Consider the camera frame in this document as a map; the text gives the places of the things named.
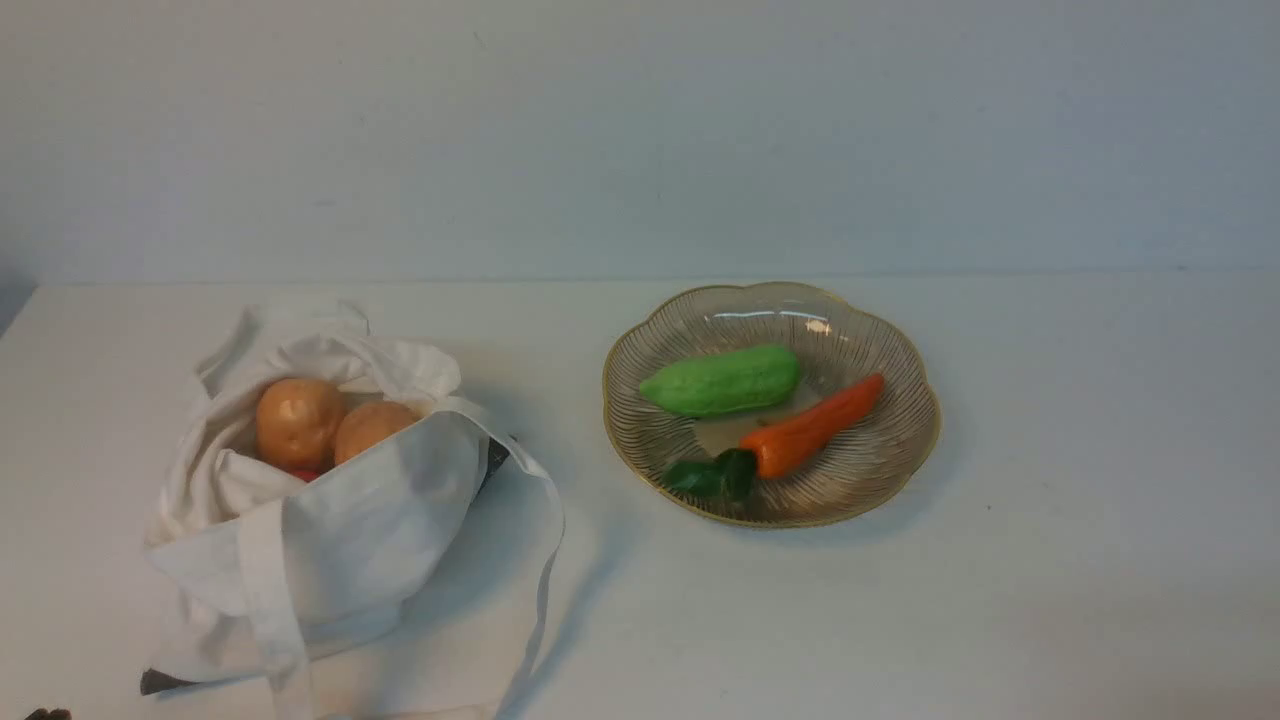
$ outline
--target red object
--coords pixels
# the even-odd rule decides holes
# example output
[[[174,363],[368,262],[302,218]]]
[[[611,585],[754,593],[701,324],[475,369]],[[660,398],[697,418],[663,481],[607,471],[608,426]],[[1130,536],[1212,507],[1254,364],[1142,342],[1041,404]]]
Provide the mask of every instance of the red object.
[[[868,375],[799,415],[748,434],[739,447],[755,454],[759,477],[782,478],[804,465],[836,433],[865,418],[883,389],[884,375]]]

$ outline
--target white table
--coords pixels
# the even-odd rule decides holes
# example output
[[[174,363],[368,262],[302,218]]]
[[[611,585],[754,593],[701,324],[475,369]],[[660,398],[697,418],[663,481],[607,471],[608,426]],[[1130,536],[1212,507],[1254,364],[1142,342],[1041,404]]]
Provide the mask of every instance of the white table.
[[[888,505],[774,533],[680,510],[602,429],[609,346],[700,283],[40,288],[0,340],[0,717],[268,716],[260,680],[137,696],[173,597],[140,538],[187,366],[241,305],[308,292],[435,338],[557,477],[558,644],[522,717],[1280,712],[1280,273],[814,282],[906,331],[945,427]],[[406,626],[315,665],[324,710],[498,689],[547,539],[522,480]]]

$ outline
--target tote bag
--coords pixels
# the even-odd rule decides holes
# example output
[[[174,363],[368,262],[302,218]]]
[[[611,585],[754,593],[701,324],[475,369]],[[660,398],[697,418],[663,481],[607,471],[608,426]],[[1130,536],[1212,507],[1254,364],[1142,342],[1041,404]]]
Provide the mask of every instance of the tote bag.
[[[402,402],[422,415],[310,484],[251,456],[262,391],[288,377]],[[429,580],[498,443],[547,495],[554,548],[524,660],[502,697],[397,717],[495,716],[541,646],[564,515],[547,470],[479,405],[457,363],[381,338],[348,304],[248,307],[195,372],[188,425],[147,524],[147,559],[179,588],[154,673],[189,684],[265,674],[282,720],[314,720],[308,661],[390,630]]]

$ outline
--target dark object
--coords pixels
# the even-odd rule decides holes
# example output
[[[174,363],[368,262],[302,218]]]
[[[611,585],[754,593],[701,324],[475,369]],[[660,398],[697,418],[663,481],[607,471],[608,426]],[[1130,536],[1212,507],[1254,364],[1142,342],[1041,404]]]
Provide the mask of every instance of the dark object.
[[[662,484],[673,492],[694,497],[723,496],[742,502],[755,479],[755,454],[732,447],[710,462],[681,460],[662,475]]]
[[[494,477],[502,468],[502,464],[511,457],[511,451],[506,447],[498,445],[495,441],[489,441],[489,454],[485,459],[485,471],[484,479],[480,480],[480,489],[489,482],[489,478]],[[165,691],[172,691],[177,688],[186,688],[189,685],[198,685],[200,683],[193,683],[191,680],[183,680],[180,678],[174,678],[152,667],[146,669],[142,673],[142,680],[138,683],[138,691],[143,696],[163,693]],[[67,712],[65,710],[55,710],[54,712]],[[27,720],[70,720],[70,714],[67,715],[54,715],[46,710],[37,710]]]

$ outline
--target gold-rimmed plate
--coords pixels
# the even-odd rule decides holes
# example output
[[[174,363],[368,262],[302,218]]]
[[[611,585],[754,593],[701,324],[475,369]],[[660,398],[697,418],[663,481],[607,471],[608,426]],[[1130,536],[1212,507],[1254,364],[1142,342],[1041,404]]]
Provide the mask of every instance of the gold-rimmed plate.
[[[731,416],[666,413],[639,392],[660,368],[698,355],[782,343],[800,359],[792,400]],[[861,421],[836,436],[792,475],[756,480],[745,503],[667,491],[677,460],[709,460],[737,438],[861,378],[884,374],[884,392]],[[942,413],[911,341],[887,320],[801,283],[699,287],[672,297],[622,336],[604,363],[604,425],[635,473],[699,515],[754,528],[824,525],[893,497],[937,442]]]

